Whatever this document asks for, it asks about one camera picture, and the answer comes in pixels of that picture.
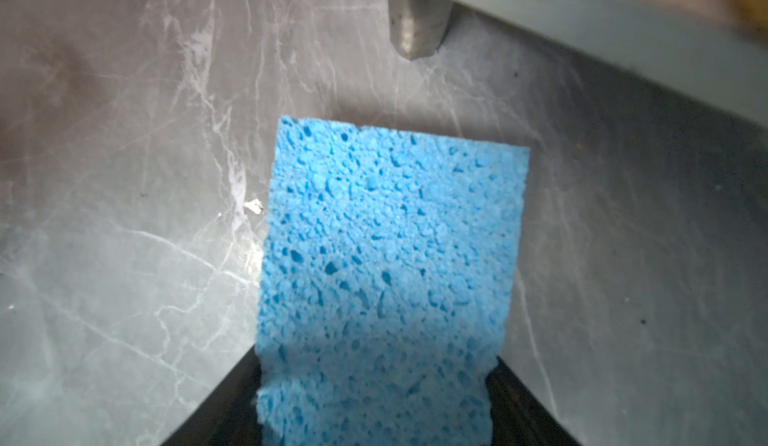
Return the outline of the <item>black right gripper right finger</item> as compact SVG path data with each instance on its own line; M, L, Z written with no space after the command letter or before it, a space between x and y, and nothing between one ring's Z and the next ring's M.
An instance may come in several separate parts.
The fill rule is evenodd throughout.
M579 446L510 367L498 357L487 376L493 446Z

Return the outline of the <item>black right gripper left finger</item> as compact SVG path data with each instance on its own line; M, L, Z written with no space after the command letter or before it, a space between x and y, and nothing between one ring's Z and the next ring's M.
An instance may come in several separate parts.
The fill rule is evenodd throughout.
M259 358L251 347L163 445L261 445L256 409Z

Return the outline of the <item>blue sponge bottom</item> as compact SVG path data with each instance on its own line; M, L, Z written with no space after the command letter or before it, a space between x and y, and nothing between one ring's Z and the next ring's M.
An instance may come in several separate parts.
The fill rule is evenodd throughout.
M530 151L283 117L255 350L267 445L487 445Z

